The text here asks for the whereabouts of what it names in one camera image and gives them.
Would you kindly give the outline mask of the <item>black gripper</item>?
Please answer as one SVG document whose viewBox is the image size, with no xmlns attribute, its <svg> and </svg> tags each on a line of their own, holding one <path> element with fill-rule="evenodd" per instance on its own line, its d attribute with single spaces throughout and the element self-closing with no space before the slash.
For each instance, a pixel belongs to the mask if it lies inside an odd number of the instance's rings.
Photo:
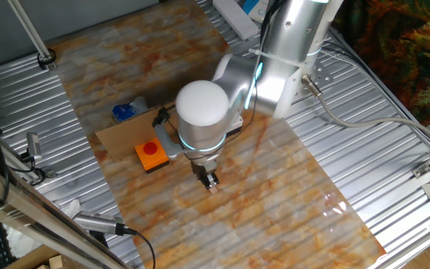
<svg viewBox="0 0 430 269">
<path fill-rule="evenodd" d="M 191 167 L 197 179 L 204 185 L 206 189 L 213 188 L 219 184 L 219 180 L 215 174 L 215 161 L 209 161 L 208 163 L 202 165 L 191 164 Z"/>
</svg>

